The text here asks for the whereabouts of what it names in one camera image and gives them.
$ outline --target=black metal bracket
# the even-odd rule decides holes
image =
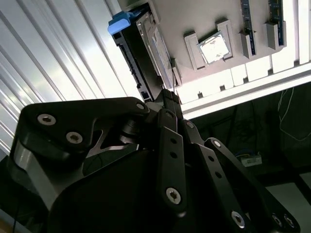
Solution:
[[[231,177],[234,177],[234,183],[252,197],[247,203],[248,211],[252,222],[260,229],[259,232],[300,232],[295,218],[248,172],[222,142],[216,138],[209,138],[205,146],[216,153],[225,171],[230,171]]]
[[[185,147],[188,147],[187,151],[192,151],[193,163],[203,166],[204,175],[208,177],[209,184],[212,187],[211,191],[217,197],[215,201],[219,204],[219,209],[224,217],[224,224],[230,226],[231,232],[257,232],[249,218],[242,211],[215,152],[204,146],[204,141],[194,124],[183,120],[181,125],[184,136],[186,136]]]

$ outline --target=bolt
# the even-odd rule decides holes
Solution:
[[[178,205],[181,202],[181,196],[174,188],[166,189],[166,196],[175,205]]]
[[[216,146],[218,146],[218,147],[222,147],[222,145],[220,145],[220,143],[217,142],[217,141],[214,141],[214,144],[215,144]]]
[[[40,114],[37,117],[37,120],[42,125],[54,125],[56,123],[55,117],[53,117],[52,115],[49,115],[49,114]]]
[[[194,128],[194,125],[190,122],[190,121],[187,121],[187,123],[186,123],[190,128]]]
[[[280,227],[283,226],[281,220],[278,219],[278,217],[277,217],[276,215],[272,215],[272,218],[274,219],[274,221],[275,221]]]
[[[77,132],[69,132],[66,134],[66,139],[73,144],[79,144],[83,141],[82,136]]]
[[[292,228],[295,227],[295,224],[293,223],[293,221],[292,221],[287,215],[284,215],[284,218],[285,218],[286,222],[287,222]]]
[[[245,227],[244,219],[238,212],[232,211],[231,217],[233,221],[238,225],[238,227],[240,227],[241,229]]]
[[[140,109],[144,109],[144,108],[145,108],[144,105],[142,105],[142,104],[140,104],[140,103],[136,104],[136,106],[137,106],[138,108],[140,108]]]

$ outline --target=corrugated metal wall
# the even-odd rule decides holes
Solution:
[[[134,96],[103,0],[0,0],[0,149],[27,104]]]

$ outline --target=black circuit board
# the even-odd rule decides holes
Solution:
[[[250,43],[251,43],[251,51],[253,55],[256,55],[254,30],[252,26],[249,0],[241,0],[241,10],[242,10],[243,23],[244,23],[244,31],[247,34],[249,34]]]
[[[283,2],[282,0],[269,0],[270,22],[277,24],[278,45],[284,45],[283,31]]]

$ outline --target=white wire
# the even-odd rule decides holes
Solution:
[[[284,97],[284,95],[286,94],[286,92],[287,92],[287,90],[286,90],[285,92],[282,91],[280,100],[279,100],[278,105],[277,105],[277,111],[278,111],[278,112],[280,111],[281,104],[282,104],[282,100],[283,100],[283,97]],[[288,101],[288,105],[287,105],[287,109],[286,109],[285,114],[283,115],[283,117],[281,117],[281,116],[279,115],[279,118],[280,118],[280,130],[281,130],[283,133],[285,133],[286,135],[288,135],[289,137],[295,139],[296,141],[301,142],[301,141],[306,140],[306,139],[311,135],[311,132],[310,132],[307,136],[305,136],[304,138],[298,139],[298,138],[292,136],[291,134],[289,134],[288,132],[286,132],[285,130],[283,130],[282,127],[281,127],[282,122],[283,122],[283,120],[284,120],[284,118],[285,118],[285,116],[286,116],[286,114],[288,113],[288,110],[289,110],[289,108],[290,108],[290,105],[291,105],[291,102],[292,102],[292,98],[293,98],[293,94],[294,94],[294,88],[292,88],[292,94],[291,94],[290,100]]]

